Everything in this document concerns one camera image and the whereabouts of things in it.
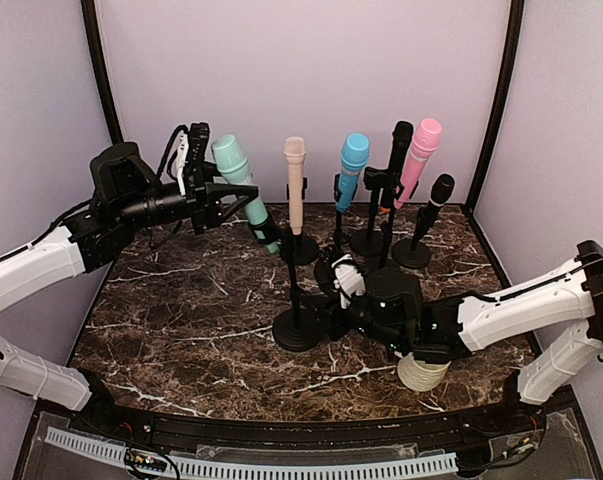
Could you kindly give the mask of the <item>mint green microphone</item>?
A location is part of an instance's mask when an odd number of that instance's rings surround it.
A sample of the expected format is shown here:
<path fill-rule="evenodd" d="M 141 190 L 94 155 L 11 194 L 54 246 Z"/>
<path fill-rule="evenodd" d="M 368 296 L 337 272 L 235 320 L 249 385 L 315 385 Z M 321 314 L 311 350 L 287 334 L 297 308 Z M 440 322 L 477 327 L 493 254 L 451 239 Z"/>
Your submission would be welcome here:
<path fill-rule="evenodd" d="M 211 150 L 220 175 L 228 185 L 238 188 L 238 198 L 244 203 L 243 210 L 253 237 L 269 253 L 277 253 L 279 247 L 273 219 L 257 192 L 248 156 L 239 141 L 233 134 L 225 134 L 213 141 Z"/>

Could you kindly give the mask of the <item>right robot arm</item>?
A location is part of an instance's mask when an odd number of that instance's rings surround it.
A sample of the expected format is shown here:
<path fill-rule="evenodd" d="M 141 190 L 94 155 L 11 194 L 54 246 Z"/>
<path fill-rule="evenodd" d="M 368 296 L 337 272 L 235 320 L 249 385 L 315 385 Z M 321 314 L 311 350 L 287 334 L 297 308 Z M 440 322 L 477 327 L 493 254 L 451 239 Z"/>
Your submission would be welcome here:
<path fill-rule="evenodd" d="M 491 413 L 502 434 L 515 432 L 555 390 L 603 353 L 603 248 L 595 241 L 530 281 L 494 293 L 468 291 L 424 299 L 419 279 L 397 268 L 363 273 L 351 255 L 331 255 L 332 292 L 303 294 L 326 335 L 355 330 L 398 357 L 397 374 L 410 390 L 437 387 L 449 366 L 488 346 L 557 323 L 566 329 L 532 363 L 507 380 L 506 400 Z"/>

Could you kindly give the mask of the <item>black stand of green microphone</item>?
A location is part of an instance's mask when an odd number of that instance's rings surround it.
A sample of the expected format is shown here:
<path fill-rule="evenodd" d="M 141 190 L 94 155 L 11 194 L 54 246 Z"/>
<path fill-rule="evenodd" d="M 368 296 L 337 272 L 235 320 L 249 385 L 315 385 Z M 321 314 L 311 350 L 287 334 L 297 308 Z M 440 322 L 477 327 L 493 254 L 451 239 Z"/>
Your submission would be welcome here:
<path fill-rule="evenodd" d="M 302 289 L 297 281 L 294 263 L 295 242 L 290 228 L 281 229 L 272 214 L 267 211 L 264 222 L 250 229 L 262 244 L 277 242 L 280 256 L 287 266 L 290 288 L 291 308 L 279 313 L 273 320 L 272 335 L 275 342 L 284 350 L 300 353 L 315 347 L 322 338 L 317 313 L 302 306 Z"/>

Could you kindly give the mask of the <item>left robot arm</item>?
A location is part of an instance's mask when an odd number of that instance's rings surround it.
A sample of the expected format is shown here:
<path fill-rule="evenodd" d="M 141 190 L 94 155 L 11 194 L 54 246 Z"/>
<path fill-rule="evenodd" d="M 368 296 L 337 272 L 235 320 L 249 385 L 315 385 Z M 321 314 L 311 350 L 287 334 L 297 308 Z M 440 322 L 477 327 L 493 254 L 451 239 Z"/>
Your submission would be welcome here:
<path fill-rule="evenodd" d="M 0 313 L 58 282 L 114 261 L 138 231 L 189 219 L 196 233 L 214 228 L 254 200 L 254 185 L 218 183 L 220 170 L 193 147 L 181 177 L 162 183 L 134 142 L 91 160 L 91 199 L 70 208 L 37 239 L 0 257 Z M 121 412 L 98 376 L 55 364 L 0 336 L 0 387 L 77 413 L 101 436 L 122 428 Z"/>

